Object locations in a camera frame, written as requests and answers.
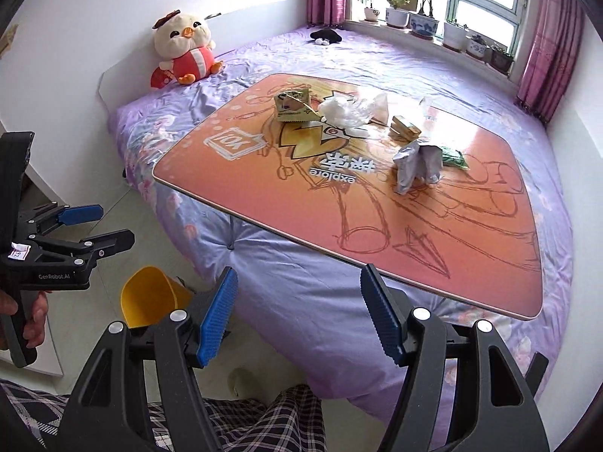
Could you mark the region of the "yellow snack wrapper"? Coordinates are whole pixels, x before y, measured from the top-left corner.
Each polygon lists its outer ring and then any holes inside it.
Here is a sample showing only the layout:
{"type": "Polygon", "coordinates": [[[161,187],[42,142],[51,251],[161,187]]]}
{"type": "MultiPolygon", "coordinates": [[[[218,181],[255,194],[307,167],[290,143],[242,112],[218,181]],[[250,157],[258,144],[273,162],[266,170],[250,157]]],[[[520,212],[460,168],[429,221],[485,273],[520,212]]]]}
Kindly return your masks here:
{"type": "Polygon", "coordinates": [[[277,121],[308,122],[322,118],[312,107],[309,87],[281,91],[274,96],[274,102],[277,121]]]}

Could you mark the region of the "green snack packet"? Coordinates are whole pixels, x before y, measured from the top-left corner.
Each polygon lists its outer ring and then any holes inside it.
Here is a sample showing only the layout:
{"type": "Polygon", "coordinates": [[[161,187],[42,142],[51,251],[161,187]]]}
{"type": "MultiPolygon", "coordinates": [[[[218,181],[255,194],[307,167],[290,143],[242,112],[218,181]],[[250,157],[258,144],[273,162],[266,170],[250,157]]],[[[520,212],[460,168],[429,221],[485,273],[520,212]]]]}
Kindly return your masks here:
{"type": "Polygon", "coordinates": [[[462,152],[456,149],[442,147],[442,165],[468,170],[469,165],[462,152]]]}

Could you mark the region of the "grey paper bag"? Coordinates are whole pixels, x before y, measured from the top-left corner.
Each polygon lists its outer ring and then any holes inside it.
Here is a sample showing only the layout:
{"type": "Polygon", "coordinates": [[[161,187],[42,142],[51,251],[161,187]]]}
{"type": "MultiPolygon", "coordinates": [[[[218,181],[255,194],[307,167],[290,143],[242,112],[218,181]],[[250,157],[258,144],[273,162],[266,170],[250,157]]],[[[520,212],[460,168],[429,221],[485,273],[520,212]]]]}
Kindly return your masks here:
{"type": "Polygon", "coordinates": [[[392,158],[396,167],[396,191],[405,195],[416,180],[435,185],[442,177],[442,148],[419,137],[402,147],[392,158]]]}

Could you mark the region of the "clear plastic bag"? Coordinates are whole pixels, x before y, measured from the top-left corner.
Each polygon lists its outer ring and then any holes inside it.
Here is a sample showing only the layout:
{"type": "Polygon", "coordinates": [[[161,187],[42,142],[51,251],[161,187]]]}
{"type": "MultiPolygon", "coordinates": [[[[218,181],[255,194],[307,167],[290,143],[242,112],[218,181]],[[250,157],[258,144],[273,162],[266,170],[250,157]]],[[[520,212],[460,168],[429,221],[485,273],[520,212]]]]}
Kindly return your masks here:
{"type": "Polygon", "coordinates": [[[335,93],[320,103],[318,112],[329,125],[356,128],[366,125],[373,118],[374,108],[370,100],[335,93]]]}

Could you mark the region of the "cake block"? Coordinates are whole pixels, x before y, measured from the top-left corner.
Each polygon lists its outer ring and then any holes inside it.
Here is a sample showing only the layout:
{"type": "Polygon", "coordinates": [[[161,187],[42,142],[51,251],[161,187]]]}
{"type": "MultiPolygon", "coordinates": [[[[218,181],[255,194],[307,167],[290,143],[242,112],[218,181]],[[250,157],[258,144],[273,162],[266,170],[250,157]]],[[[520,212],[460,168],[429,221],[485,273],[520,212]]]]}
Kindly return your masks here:
{"type": "Polygon", "coordinates": [[[402,115],[392,117],[390,128],[407,142],[417,140],[422,134],[420,128],[413,125],[408,118],[404,118],[402,115]]]}

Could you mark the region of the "white tissue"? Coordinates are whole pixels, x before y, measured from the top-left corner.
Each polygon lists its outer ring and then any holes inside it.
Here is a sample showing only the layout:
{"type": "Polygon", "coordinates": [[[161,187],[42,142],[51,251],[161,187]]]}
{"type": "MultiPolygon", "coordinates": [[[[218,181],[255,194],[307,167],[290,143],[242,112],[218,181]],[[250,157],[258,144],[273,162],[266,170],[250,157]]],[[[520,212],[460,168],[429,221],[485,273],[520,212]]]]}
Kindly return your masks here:
{"type": "Polygon", "coordinates": [[[386,93],[378,93],[368,98],[367,102],[368,121],[378,125],[389,123],[389,101],[386,93]]]}

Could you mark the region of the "yellow plastic trash bin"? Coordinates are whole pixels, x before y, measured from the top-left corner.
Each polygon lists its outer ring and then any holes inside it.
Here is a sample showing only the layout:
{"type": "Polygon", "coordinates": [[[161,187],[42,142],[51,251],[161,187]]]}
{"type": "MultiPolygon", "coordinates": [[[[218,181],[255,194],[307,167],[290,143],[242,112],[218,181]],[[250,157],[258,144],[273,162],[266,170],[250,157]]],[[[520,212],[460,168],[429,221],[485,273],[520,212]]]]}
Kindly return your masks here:
{"type": "Polygon", "coordinates": [[[129,328],[157,324],[177,309],[185,309],[194,292],[172,279],[160,268],[145,266],[135,272],[122,287],[119,302],[129,328]]]}

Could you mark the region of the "metal table leg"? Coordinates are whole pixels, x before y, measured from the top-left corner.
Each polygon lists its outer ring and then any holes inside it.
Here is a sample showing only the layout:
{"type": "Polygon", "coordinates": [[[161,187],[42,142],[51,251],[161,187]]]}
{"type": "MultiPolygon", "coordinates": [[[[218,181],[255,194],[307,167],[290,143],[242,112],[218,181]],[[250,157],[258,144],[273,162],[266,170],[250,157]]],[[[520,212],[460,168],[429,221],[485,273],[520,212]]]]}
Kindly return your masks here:
{"type": "Polygon", "coordinates": [[[541,382],[547,371],[549,360],[541,352],[534,353],[533,358],[530,360],[530,365],[525,373],[524,380],[527,383],[527,387],[530,389],[530,393],[535,396],[537,390],[541,386],[541,382]]]}

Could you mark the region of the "plaid trouser legs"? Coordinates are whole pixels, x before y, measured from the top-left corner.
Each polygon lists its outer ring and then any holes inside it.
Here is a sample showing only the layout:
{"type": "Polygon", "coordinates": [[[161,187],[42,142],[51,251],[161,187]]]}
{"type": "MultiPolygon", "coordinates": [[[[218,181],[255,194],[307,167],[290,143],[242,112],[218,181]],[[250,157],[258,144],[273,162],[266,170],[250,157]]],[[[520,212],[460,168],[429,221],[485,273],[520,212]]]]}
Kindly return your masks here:
{"type": "Polygon", "coordinates": [[[141,425],[119,395],[87,385],[81,396],[34,391],[2,380],[4,451],[324,451],[320,400],[306,385],[266,405],[248,398],[214,400],[199,390],[148,406],[141,425]]]}

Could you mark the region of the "chick plush toy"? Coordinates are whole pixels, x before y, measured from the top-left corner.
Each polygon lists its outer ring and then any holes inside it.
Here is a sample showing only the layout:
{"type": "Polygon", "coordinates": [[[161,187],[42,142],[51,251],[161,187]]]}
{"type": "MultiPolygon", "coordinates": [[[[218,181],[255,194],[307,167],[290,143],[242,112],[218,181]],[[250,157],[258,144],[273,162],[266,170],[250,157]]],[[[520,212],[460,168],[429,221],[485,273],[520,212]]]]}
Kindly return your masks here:
{"type": "Polygon", "coordinates": [[[176,9],[154,23],[153,45],[161,58],[150,77],[153,90],[170,83],[189,86],[216,75],[224,63],[215,58],[215,41],[203,18],[176,9]]]}

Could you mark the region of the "orange printed folding table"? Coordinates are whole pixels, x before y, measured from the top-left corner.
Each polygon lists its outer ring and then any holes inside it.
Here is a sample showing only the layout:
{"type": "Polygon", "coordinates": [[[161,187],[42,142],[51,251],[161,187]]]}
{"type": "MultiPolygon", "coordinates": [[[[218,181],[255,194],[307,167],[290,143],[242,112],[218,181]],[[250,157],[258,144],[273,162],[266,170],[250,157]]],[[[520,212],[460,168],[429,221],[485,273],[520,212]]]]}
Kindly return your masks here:
{"type": "Polygon", "coordinates": [[[276,73],[211,113],[154,178],[248,223],[397,281],[519,319],[544,301],[536,222],[509,144],[431,107],[421,128],[462,152],[433,185],[396,191],[401,147],[386,125],[345,133],[276,118],[274,96],[309,87],[313,104],[357,86],[276,73]]]}

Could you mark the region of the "black plush toy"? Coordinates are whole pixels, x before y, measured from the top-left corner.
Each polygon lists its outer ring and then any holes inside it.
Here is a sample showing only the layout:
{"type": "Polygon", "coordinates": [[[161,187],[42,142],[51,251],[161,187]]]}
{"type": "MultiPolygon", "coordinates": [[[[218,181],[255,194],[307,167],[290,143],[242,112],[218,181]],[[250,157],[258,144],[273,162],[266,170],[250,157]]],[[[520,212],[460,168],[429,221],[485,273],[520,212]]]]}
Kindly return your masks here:
{"type": "Polygon", "coordinates": [[[339,44],[342,41],[342,37],[330,27],[310,33],[310,38],[316,45],[322,46],[339,44]]]}

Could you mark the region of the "white pot green plant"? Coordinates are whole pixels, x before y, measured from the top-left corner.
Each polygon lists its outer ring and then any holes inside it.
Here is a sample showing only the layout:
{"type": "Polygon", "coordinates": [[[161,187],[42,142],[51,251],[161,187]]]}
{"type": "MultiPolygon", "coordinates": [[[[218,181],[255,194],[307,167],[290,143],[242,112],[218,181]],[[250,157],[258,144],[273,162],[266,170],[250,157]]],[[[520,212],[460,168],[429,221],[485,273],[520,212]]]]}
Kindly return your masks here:
{"type": "Polygon", "coordinates": [[[385,20],[389,27],[403,29],[409,20],[407,6],[410,0],[386,0],[389,8],[386,10],[385,20]]]}

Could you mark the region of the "small patterned pot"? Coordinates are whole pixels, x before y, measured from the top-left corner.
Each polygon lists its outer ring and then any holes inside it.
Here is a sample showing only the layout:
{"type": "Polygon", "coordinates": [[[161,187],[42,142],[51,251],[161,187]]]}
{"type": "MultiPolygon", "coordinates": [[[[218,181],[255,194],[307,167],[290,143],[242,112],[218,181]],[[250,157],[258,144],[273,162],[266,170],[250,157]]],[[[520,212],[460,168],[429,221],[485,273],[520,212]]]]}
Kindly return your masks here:
{"type": "Polygon", "coordinates": [[[468,55],[478,60],[484,60],[487,49],[488,43],[480,34],[474,34],[469,37],[466,48],[468,55]]]}

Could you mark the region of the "blue white porcelain planter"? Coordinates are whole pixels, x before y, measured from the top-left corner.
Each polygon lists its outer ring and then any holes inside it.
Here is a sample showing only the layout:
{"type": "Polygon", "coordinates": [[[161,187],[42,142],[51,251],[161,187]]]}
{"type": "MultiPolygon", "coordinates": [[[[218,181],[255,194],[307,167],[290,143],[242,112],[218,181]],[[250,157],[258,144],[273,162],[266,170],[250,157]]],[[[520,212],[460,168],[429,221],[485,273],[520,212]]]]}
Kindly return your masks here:
{"type": "Polygon", "coordinates": [[[418,11],[410,15],[409,21],[412,35],[424,40],[432,40],[439,24],[433,16],[432,0],[422,0],[418,11]]]}

